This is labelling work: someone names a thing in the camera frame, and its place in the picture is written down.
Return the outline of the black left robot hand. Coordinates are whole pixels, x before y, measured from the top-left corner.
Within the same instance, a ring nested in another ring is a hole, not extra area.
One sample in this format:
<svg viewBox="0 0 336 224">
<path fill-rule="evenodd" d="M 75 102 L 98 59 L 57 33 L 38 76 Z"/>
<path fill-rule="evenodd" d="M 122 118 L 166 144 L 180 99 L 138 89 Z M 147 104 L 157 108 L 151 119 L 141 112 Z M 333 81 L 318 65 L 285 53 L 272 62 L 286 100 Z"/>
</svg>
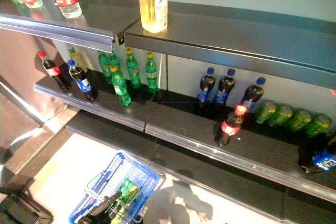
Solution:
<svg viewBox="0 0 336 224">
<path fill-rule="evenodd" d="M 85 216 L 81 217 L 78 223 L 110 223 L 112 213 L 117 213 L 116 210 L 111 210 L 112 205 L 122 195 L 121 191 L 118 191 L 111 197 L 104 197 L 104 202 L 98 206 L 95 206 Z"/>
</svg>

